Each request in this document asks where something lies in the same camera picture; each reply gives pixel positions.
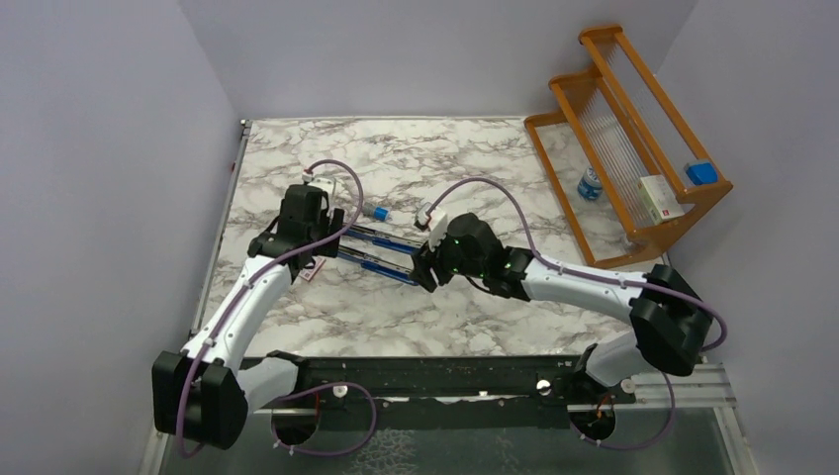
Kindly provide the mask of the blue black stapler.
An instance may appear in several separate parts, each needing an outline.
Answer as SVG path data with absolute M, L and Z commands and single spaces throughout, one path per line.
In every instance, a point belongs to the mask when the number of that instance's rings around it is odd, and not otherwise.
M 421 241 L 398 237 L 386 232 L 371 228 L 353 225 L 345 235 L 349 238 L 357 238 L 371 242 L 373 245 L 383 247 L 403 254 L 412 254 L 423 246 Z

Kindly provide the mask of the red white staple box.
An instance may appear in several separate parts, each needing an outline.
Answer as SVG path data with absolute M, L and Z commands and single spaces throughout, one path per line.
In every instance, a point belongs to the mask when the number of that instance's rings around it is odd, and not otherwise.
M 313 257 L 312 260 L 300 270 L 298 277 L 306 282 L 311 282 L 324 267 L 325 263 L 326 259 L 324 257 Z

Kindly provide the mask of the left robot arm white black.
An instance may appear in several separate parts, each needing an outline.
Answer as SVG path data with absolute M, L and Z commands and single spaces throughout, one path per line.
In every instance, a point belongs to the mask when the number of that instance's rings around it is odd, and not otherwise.
M 261 323 L 316 256 L 334 257 L 343 226 L 333 210 L 332 181 L 290 186 L 278 216 L 254 238 L 229 294 L 203 327 L 177 352 L 163 351 L 151 369 L 157 430 L 199 444 L 231 447 L 248 416 L 279 398 L 287 406 L 310 397 L 311 380 L 295 363 L 268 356 L 243 369 L 244 354 Z

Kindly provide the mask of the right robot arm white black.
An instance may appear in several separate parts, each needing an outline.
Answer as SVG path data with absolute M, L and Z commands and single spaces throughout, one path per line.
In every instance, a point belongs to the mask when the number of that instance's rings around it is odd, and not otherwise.
M 571 376 L 570 390 L 593 403 L 635 374 L 693 373 L 712 323 L 699 297 L 673 268 L 647 273 L 567 264 L 529 248 L 505 246 L 473 213 L 448 219 L 420 211 L 415 226 L 427 234 L 412 254 L 411 277 L 428 292 L 453 277 L 479 279 L 497 297 L 568 304 L 612 317 L 630 332 L 589 346 Z

